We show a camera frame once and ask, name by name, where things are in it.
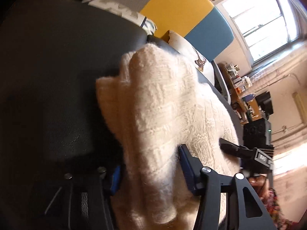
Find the person's floral sleeve forearm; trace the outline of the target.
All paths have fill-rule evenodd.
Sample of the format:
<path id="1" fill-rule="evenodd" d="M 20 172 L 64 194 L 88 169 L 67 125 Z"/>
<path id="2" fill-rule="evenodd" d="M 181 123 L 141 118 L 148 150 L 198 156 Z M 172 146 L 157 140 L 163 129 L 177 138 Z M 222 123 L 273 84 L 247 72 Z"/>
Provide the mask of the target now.
<path id="1" fill-rule="evenodd" d="M 268 214 L 278 230 L 292 229 L 295 223 L 285 218 L 278 203 L 277 193 L 273 188 L 268 189 L 261 201 L 264 203 Z"/>

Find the person's right hand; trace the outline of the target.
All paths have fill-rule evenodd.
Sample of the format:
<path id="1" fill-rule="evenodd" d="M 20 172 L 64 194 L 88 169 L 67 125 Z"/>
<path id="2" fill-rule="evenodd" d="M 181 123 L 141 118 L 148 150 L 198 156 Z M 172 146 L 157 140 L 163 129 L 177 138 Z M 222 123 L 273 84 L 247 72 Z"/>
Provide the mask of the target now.
<path id="1" fill-rule="evenodd" d="M 259 175 L 257 177 L 250 177 L 248 181 L 261 199 L 267 197 L 269 181 L 266 176 Z"/>

